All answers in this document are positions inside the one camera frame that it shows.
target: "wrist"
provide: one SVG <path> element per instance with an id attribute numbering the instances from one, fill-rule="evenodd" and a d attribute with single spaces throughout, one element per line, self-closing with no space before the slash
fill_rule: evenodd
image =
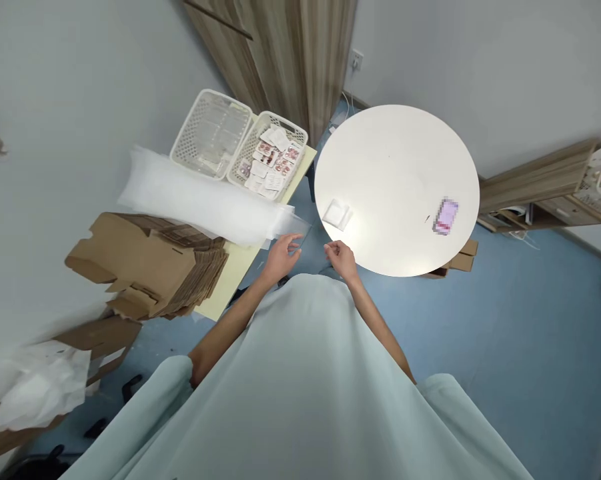
<path id="1" fill-rule="evenodd" d="M 258 284 L 260 287 L 263 287 L 265 290 L 269 291 L 278 283 L 278 279 L 275 279 L 271 275 L 267 275 L 263 272 L 258 275 L 258 278 L 253 283 Z"/>
<path id="2" fill-rule="evenodd" d="M 362 280 L 357 273 L 355 275 L 348 275 L 347 278 L 343 277 L 343 280 L 350 289 L 362 286 Z"/>

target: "hand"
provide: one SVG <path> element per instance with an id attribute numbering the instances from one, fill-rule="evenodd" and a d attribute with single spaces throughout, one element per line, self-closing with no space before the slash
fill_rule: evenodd
<path id="1" fill-rule="evenodd" d="M 300 258 L 301 249 L 297 243 L 292 243 L 293 240 L 302 238 L 299 233 L 290 233 L 283 235 L 278 239 L 273 247 L 269 250 L 267 263 L 262 270 L 260 277 L 272 287 L 285 275 L 288 275 L 295 263 Z"/>
<path id="2" fill-rule="evenodd" d="M 332 262 L 334 270 L 346 283 L 358 278 L 354 252 L 343 241 L 336 240 L 325 244 L 325 254 L 327 260 Z"/>

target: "cardboard box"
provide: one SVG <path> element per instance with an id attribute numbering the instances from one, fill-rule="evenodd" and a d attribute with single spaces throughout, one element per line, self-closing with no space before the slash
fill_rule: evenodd
<path id="1" fill-rule="evenodd" d="M 227 259 L 224 239 L 149 215 L 102 213 L 66 266 L 118 296 L 107 304 L 140 320 L 173 315 L 211 295 Z"/>
<path id="2" fill-rule="evenodd" d="M 450 263 L 451 262 L 447 262 L 442 267 L 437 268 L 436 270 L 430 271 L 429 273 L 425 273 L 424 275 L 420 275 L 420 276 L 424 277 L 424 278 L 434 279 L 434 280 L 443 279 L 447 276 L 447 272 L 449 271 Z"/>
<path id="3" fill-rule="evenodd" d="M 78 350 L 91 350 L 87 385 L 100 380 L 124 361 L 142 324 L 117 315 L 95 320 L 56 336 Z"/>
<path id="4" fill-rule="evenodd" d="M 91 350 L 87 380 L 87 385 L 90 385 L 120 366 L 141 327 L 141 323 L 114 316 L 80 325 L 54 337 L 54 340 L 80 350 Z M 57 416 L 44 428 L 0 432 L 0 455 L 34 440 L 42 432 L 55 428 L 62 423 L 65 416 Z"/>
<path id="5" fill-rule="evenodd" d="M 474 265 L 474 258 L 471 255 L 465 255 L 464 253 L 457 254 L 450 262 L 449 268 L 454 270 L 462 270 L 470 272 Z"/>
<path id="6" fill-rule="evenodd" d="M 460 249 L 460 253 L 464 253 L 465 255 L 470 255 L 475 257 L 478 253 L 478 242 L 476 240 L 467 240 L 465 246 Z"/>
<path id="7" fill-rule="evenodd" d="M 478 242 L 475 240 L 467 240 L 467 243 L 460 249 L 460 252 L 452 258 L 452 260 L 442 267 L 420 275 L 429 279 L 443 279 L 447 277 L 450 269 L 470 272 L 474 266 L 474 257 L 478 252 Z"/>

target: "smartphone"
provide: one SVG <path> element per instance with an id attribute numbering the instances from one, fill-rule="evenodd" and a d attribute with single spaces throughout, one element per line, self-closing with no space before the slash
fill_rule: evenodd
<path id="1" fill-rule="evenodd" d="M 440 235 L 448 235 L 454 224 L 457 212 L 458 204 L 453 200 L 444 199 L 440 204 L 438 216 L 434 222 L 434 231 Z"/>

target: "table top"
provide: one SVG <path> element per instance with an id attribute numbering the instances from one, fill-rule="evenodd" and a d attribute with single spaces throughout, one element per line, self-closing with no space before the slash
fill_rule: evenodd
<path id="1" fill-rule="evenodd" d="M 478 175 L 460 137 L 442 120 L 404 105 L 383 105 L 347 119 L 327 140 L 316 165 L 316 207 L 349 205 L 344 231 L 361 267 L 412 277 L 450 261 L 469 239 L 480 202 Z M 448 235 L 434 232 L 442 201 L 458 203 Z"/>
<path id="2" fill-rule="evenodd" d="M 293 178 L 289 182 L 287 191 L 280 199 L 280 203 L 289 203 L 289 199 L 293 195 L 293 192 L 298 188 L 302 177 L 305 176 L 305 172 L 314 161 L 316 156 L 316 150 L 305 147 L 305 151 L 298 165 Z M 227 263 L 220 273 L 220 278 L 213 289 L 211 297 L 203 301 L 193 311 L 201 313 L 205 317 L 209 317 L 211 320 L 218 321 L 222 313 L 227 308 L 227 304 L 233 294 L 235 293 L 238 285 L 242 281 L 243 277 L 249 270 L 249 267 L 253 263 L 253 259 L 260 250 L 260 245 L 252 245 L 251 247 L 243 247 L 236 245 L 232 242 L 225 243 L 225 251 L 229 254 Z"/>

